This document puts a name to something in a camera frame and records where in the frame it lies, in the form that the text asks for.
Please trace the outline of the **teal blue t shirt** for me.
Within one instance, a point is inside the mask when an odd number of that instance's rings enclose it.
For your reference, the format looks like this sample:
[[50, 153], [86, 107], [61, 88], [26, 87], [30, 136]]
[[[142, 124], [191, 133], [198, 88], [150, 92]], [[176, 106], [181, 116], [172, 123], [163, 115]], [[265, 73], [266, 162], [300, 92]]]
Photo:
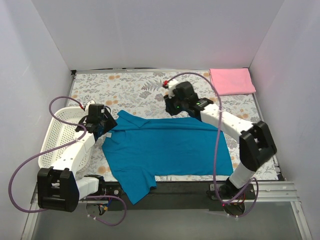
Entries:
[[225, 137], [216, 127], [192, 117], [144, 119], [124, 110], [117, 115], [102, 151], [132, 204], [156, 187], [156, 176], [233, 173]]

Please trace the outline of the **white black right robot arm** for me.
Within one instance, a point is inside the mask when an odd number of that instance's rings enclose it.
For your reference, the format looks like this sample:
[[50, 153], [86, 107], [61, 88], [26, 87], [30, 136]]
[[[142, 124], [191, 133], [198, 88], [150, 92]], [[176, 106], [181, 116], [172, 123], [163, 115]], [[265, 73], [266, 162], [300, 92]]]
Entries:
[[241, 119], [220, 107], [208, 98], [199, 98], [188, 81], [165, 81], [168, 89], [164, 96], [166, 111], [170, 115], [187, 112], [192, 118], [210, 124], [232, 137], [239, 144], [240, 164], [227, 180], [227, 195], [237, 199], [245, 192], [244, 185], [257, 170], [276, 153], [277, 147], [264, 121], [257, 123]]

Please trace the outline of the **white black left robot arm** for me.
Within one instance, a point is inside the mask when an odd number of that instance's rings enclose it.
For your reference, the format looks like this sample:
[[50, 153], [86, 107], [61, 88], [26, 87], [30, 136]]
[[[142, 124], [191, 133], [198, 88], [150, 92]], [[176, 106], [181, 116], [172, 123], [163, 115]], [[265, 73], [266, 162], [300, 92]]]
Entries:
[[89, 101], [86, 106], [64, 107], [52, 117], [38, 158], [37, 199], [41, 209], [73, 212], [79, 200], [91, 195], [106, 196], [104, 178], [76, 173], [90, 160], [97, 140], [117, 125], [103, 104]]

